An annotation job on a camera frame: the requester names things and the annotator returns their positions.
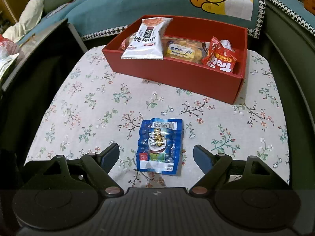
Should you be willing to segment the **blue sausage snack packet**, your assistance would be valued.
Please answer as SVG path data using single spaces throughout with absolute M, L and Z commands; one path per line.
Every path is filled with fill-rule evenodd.
M 176 175 L 182 150 L 183 120 L 143 120 L 136 153 L 137 170 Z

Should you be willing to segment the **black side table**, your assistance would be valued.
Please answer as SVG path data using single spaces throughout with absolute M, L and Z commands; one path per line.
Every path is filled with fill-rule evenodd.
M 1 85 L 1 164 L 21 167 L 56 92 L 87 51 L 66 19 L 36 33 Z

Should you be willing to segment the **dark green sofa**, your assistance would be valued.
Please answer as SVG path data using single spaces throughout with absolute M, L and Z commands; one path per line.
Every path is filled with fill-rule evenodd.
M 88 51 L 103 48 L 111 37 L 86 41 Z M 266 4 L 264 31 L 258 40 L 249 40 L 249 51 L 264 57 L 271 69 L 286 121 L 289 152 L 289 181 L 299 194 L 302 206 L 295 229 L 314 230 L 314 131 L 313 121 L 301 84 L 293 68 L 302 71 L 314 64 L 314 38 L 292 22 L 272 3 Z

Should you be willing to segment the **red cardboard box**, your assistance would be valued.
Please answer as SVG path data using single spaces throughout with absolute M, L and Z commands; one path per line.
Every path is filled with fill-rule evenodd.
M 142 19 L 129 25 L 103 48 L 103 54 L 111 69 L 116 73 L 179 87 L 234 104 L 245 79 L 247 29 L 209 19 L 184 16 L 172 16 L 172 19 L 166 28 L 166 36 L 194 41 L 210 41 L 212 37 L 229 40 L 237 52 L 237 62 L 233 72 L 219 72 L 206 65 L 175 58 L 164 58 L 163 60 L 122 59 L 123 52 L 119 47 L 125 38 L 139 29 Z

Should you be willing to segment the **red snack packet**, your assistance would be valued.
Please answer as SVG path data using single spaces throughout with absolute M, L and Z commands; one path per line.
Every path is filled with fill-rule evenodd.
M 202 48 L 205 56 L 201 64 L 216 71 L 233 73 L 238 53 L 232 49 L 229 40 L 219 40 L 215 36 L 209 42 L 203 42 Z

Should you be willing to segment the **yellow cake packet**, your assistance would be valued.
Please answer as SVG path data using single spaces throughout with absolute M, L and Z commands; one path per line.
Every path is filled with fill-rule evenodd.
M 163 37 L 163 56 L 184 60 L 193 63 L 201 63 L 207 56 L 204 43 L 183 38 Z

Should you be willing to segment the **white cloth on sofa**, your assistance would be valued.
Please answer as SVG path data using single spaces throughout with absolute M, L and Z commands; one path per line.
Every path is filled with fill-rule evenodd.
M 30 0 L 21 13 L 19 21 L 8 27 L 2 36 L 17 43 L 41 21 L 43 10 L 44 0 Z

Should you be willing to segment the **white bread snack packet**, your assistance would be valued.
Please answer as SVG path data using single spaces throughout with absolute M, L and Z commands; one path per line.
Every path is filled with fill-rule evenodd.
M 121 59 L 162 60 L 162 37 L 173 18 L 155 17 L 142 19 L 132 41 L 125 48 Z

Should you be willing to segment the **floral tablecloth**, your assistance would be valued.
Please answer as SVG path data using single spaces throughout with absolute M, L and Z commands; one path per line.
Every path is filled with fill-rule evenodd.
M 179 175 L 138 172 L 136 149 L 144 119 L 180 118 L 183 148 Z M 117 143 L 120 158 L 110 172 L 129 187 L 190 188 L 203 173 L 193 160 L 200 144 L 212 153 L 245 160 L 256 155 L 289 181 L 288 135 L 275 79 L 267 60 L 247 52 L 246 78 L 230 105 L 182 88 L 113 72 L 102 48 L 88 51 L 75 65 L 43 115 L 27 160 L 56 155 L 78 159 Z

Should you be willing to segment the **teal lion sofa cover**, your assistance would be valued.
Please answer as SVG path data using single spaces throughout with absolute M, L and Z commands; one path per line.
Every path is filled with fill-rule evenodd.
M 254 0 L 251 20 L 234 15 L 219 15 L 204 11 L 193 5 L 193 0 L 75 0 L 54 14 L 46 15 L 25 37 L 23 43 L 34 33 L 66 19 L 83 41 L 114 36 L 144 15 L 171 15 L 204 18 L 248 29 L 248 34 L 258 38 L 265 16 L 265 1 L 269 1 L 311 35 L 314 34 L 314 16 L 297 0 Z

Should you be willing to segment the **round bun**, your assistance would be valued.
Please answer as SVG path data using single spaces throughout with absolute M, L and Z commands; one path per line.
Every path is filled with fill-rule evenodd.
M 136 33 L 133 33 L 132 35 L 130 35 L 129 37 L 127 37 L 120 45 L 119 50 L 121 51 L 125 51 L 129 44 L 133 41 L 134 37 L 136 36 Z

